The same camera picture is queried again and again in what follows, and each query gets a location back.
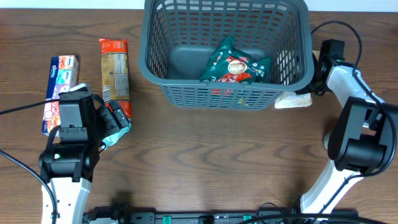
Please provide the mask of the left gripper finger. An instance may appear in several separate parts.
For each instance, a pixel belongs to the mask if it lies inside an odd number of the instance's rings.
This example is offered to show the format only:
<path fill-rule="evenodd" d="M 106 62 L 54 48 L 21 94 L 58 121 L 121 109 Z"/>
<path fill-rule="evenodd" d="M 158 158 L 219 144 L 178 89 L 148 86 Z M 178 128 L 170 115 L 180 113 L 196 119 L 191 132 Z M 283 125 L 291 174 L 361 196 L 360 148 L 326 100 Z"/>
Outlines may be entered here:
<path fill-rule="evenodd" d="M 111 110 L 108 107 L 101 105 L 97 109 L 97 114 L 99 115 L 101 122 L 104 124 L 105 128 L 104 134 L 106 136 L 111 136 L 113 134 L 120 132 L 119 121 L 117 120 L 114 113 L 111 112 Z"/>
<path fill-rule="evenodd" d="M 125 112 L 122 109 L 118 100 L 110 100 L 108 106 L 111 110 L 114 120 L 117 122 L 119 127 L 126 127 L 129 125 L 130 121 L 127 118 Z"/>

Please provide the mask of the teal small sachet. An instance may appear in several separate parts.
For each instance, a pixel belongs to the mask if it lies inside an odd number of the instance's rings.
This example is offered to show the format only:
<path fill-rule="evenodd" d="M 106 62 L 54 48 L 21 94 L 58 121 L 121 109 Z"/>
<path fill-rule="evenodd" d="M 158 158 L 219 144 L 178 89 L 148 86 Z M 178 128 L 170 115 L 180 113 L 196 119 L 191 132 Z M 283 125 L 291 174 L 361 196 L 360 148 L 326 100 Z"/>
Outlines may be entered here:
<path fill-rule="evenodd" d="M 102 150 L 107 150 L 108 147 L 115 145 L 126 133 L 130 131 L 132 123 L 129 123 L 126 127 L 122 128 L 118 133 L 112 134 L 103 139 Z"/>

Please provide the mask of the green lid jar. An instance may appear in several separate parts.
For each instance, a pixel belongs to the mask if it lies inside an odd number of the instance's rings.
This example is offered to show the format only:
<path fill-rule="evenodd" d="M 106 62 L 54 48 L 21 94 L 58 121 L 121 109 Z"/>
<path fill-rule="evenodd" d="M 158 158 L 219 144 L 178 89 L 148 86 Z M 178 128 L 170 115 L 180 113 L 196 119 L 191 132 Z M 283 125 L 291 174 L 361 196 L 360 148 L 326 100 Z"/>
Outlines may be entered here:
<path fill-rule="evenodd" d="M 331 132 L 325 134 L 324 137 L 323 137 L 323 145 L 324 145 L 325 149 L 328 149 L 328 143 L 329 143 L 330 135 L 331 135 Z"/>

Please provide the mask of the green Nescafe bag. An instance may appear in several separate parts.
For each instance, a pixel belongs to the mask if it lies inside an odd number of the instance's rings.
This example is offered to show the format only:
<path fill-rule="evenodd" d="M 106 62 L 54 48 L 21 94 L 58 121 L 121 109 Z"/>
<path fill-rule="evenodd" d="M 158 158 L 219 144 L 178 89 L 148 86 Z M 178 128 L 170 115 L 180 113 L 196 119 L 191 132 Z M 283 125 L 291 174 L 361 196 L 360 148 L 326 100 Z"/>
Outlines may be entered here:
<path fill-rule="evenodd" d="M 213 52 L 200 81 L 221 83 L 264 83 L 271 74 L 272 58 L 253 56 L 234 47 L 234 37 L 227 36 Z"/>

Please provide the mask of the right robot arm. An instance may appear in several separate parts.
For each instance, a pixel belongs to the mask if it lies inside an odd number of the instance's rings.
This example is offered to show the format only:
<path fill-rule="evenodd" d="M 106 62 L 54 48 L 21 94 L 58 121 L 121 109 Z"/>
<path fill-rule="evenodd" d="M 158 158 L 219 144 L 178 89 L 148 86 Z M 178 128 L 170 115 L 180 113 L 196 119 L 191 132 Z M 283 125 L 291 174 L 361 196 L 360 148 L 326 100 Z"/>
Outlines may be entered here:
<path fill-rule="evenodd" d="M 321 54 L 314 77 L 343 109 L 323 140 L 329 161 L 301 196 L 300 212 L 330 214 L 353 185 L 391 164 L 397 150 L 397 107 L 376 96 L 343 57 Z"/>

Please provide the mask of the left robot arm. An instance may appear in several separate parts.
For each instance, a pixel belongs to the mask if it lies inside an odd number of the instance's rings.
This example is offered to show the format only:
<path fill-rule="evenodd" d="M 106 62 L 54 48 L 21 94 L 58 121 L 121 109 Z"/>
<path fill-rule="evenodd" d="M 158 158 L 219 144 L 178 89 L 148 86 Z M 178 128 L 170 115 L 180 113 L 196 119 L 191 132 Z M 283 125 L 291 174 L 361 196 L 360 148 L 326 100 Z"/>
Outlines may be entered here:
<path fill-rule="evenodd" d="M 111 146 L 106 138 L 130 126 L 116 100 L 104 102 L 86 90 L 61 93 L 60 125 L 51 130 L 39 157 L 44 180 L 42 223 L 81 223 L 100 154 Z"/>

